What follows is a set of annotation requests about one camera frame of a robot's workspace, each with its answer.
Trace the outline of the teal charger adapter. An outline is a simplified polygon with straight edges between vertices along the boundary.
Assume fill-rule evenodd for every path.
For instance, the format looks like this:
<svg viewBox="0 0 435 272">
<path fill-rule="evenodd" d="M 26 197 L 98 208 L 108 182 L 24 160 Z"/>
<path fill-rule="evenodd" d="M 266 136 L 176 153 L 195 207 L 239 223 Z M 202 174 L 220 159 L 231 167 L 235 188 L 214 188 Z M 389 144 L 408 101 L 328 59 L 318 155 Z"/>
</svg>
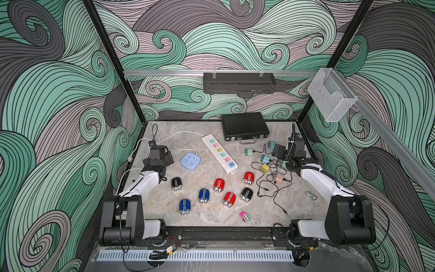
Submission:
<svg viewBox="0 0 435 272">
<path fill-rule="evenodd" d="M 276 146 L 276 143 L 275 143 L 275 142 L 273 142 L 273 141 L 269 141 L 269 142 L 268 142 L 268 148 L 269 148 L 269 149 L 272 149 L 272 150 L 273 150 L 273 149 L 275 148 L 275 146 Z"/>
<path fill-rule="evenodd" d="M 270 157 L 267 155 L 261 155 L 260 157 L 260 162 L 263 164 L 269 164 L 270 162 Z"/>
</svg>

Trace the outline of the beige charger adapter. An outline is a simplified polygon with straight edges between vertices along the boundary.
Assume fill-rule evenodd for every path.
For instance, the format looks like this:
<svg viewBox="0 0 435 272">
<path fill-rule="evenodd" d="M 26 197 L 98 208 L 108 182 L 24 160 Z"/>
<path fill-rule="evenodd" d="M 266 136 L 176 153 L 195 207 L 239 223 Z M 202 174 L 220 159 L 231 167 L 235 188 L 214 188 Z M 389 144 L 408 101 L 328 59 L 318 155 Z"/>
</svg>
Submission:
<svg viewBox="0 0 435 272">
<path fill-rule="evenodd" d="M 274 183 L 281 183 L 284 180 L 284 176 L 280 173 L 274 175 Z"/>
</svg>

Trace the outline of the black shaver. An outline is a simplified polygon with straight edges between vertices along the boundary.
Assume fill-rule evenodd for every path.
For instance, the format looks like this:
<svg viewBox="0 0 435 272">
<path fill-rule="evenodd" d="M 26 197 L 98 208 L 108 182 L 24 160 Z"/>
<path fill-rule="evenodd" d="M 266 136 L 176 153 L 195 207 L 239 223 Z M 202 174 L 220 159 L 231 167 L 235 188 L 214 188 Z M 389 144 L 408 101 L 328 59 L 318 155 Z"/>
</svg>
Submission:
<svg viewBox="0 0 435 272">
<path fill-rule="evenodd" d="M 174 177 L 171 180 L 171 186 L 174 191 L 179 191 L 183 188 L 182 180 L 179 177 Z"/>
<path fill-rule="evenodd" d="M 253 191 L 248 187 L 244 188 L 240 193 L 240 198 L 245 202 L 250 202 L 253 198 Z"/>
</svg>

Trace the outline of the yellow charger adapter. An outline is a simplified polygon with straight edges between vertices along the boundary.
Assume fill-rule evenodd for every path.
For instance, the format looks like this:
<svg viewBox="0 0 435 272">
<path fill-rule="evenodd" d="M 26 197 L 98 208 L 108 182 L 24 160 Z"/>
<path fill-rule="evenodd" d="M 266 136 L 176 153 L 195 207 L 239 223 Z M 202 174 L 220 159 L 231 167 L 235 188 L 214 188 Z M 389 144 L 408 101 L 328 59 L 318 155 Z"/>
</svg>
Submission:
<svg viewBox="0 0 435 272">
<path fill-rule="evenodd" d="M 267 173 L 270 170 L 270 167 L 267 164 L 263 164 L 259 169 L 262 173 Z"/>
</svg>

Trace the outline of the green charger adapter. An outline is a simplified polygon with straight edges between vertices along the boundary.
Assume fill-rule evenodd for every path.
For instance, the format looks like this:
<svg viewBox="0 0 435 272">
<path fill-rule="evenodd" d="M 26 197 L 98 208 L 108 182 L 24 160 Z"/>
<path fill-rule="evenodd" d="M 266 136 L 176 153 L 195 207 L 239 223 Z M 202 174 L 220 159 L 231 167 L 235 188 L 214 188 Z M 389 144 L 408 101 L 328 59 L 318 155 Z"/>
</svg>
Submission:
<svg viewBox="0 0 435 272">
<path fill-rule="evenodd" d="M 254 153 L 254 151 L 253 151 L 252 148 L 246 148 L 246 149 L 244 150 L 244 154 L 245 154 L 245 156 L 252 156 L 253 153 Z"/>
</svg>

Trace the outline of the red shaver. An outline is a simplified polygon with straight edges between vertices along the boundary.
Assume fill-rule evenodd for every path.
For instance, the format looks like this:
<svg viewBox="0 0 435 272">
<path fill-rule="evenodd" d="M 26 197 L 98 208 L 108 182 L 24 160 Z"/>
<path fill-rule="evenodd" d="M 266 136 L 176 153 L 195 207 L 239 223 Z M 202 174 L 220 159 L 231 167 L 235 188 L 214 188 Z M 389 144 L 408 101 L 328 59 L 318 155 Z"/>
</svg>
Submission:
<svg viewBox="0 0 435 272">
<path fill-rule="evenodd" d="M 223 199 L 223 204 L 227 207 L 232 207 L 235 201 L 236 201 L 236 195 L 232 192 L 227 192 Z"/>
<path fill-rule="evenodd" d="M 255 181 L 255 175 L 252 172 L 246 172 L 242 181 L 247 185 L 252 185 Z"/>
<path fill-rule="evenodd" d="M 225 187 L 225 181 L 223 179 L 216 179 L 214 182 L 213 190 L 216 192 L 222 192 Z"/>
</svg>

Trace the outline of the blue shaver front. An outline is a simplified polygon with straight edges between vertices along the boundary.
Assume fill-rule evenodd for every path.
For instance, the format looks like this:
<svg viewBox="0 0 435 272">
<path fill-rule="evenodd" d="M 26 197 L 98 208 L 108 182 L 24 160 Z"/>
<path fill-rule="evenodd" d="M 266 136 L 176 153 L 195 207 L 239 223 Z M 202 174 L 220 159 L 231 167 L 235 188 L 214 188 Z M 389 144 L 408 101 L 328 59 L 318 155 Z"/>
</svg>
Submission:
<svg viewBox="0 0 435 272">
<path fill-rule="evenodd" d="M 186 215 L 191 213 L 191 202 L 189 199 L 184 198 L 180 201 L 179 212 L 181 215 Z"/>
</svg>

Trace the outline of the blue shaver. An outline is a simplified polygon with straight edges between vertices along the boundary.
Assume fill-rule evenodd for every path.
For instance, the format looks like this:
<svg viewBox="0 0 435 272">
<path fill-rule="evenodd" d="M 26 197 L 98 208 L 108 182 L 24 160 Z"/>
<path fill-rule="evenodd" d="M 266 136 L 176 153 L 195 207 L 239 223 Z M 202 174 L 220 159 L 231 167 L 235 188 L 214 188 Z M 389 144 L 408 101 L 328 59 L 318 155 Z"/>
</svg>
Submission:
<svg viewBox="0 0 435 272">
<path fill-rule="evenodd" d="M 186 215 L 191 213 L 191 202 L 189 199 L 184 198 L 180 201 L 179 212 L 181 215 Z"/>
<path fill-rule="evenodd" d="M 202 204 L 206 204 L 210 201 L 210 191 L 206 188 L 202 188 L 199 191 L 198 201 Z"/>
</svg>

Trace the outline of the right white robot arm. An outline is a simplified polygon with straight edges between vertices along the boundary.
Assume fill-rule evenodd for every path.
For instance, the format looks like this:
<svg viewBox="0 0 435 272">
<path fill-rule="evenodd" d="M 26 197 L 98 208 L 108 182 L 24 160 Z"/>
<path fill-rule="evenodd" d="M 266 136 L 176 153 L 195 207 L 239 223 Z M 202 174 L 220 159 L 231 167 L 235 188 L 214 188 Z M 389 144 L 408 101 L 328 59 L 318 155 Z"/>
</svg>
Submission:
<svg viewBox="0 0 435 272">
<path fill-rule="evenodd" d="M 272 156 L 281 161 L 286 170 L 308 181 L 328 203 L 323 220 L 293 220 L 290 223 L 291 240 L 312 238 L 329 240 L 336 245 L 373 244 L 376 241 L 370 199 L 344 189 L 315 159 L 306 157 L 302 138 L 289 138 L 286 147 L 272 143 L 268 146 L 273 150 Z"/>
</svg>

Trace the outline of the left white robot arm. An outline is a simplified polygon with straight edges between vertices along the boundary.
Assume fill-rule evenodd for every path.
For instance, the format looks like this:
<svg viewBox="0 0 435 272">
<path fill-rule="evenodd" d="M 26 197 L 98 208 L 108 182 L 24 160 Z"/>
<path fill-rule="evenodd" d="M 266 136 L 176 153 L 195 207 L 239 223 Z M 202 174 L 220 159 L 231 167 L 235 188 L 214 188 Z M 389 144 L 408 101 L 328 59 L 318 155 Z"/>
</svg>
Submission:
<svg viewBox="0 0 435 272">
<path fill-rule="evenodd" d="M 99 244 L 102 247 L 142 247 L 166 239 L 162 219 L 145 219 L 143 205 L 151 191 L 164 179 L 173 157 L 166 146 L 150 148 L 138 178 L 123 192 L 105 199 L 100 223 Z"/>
</svg>

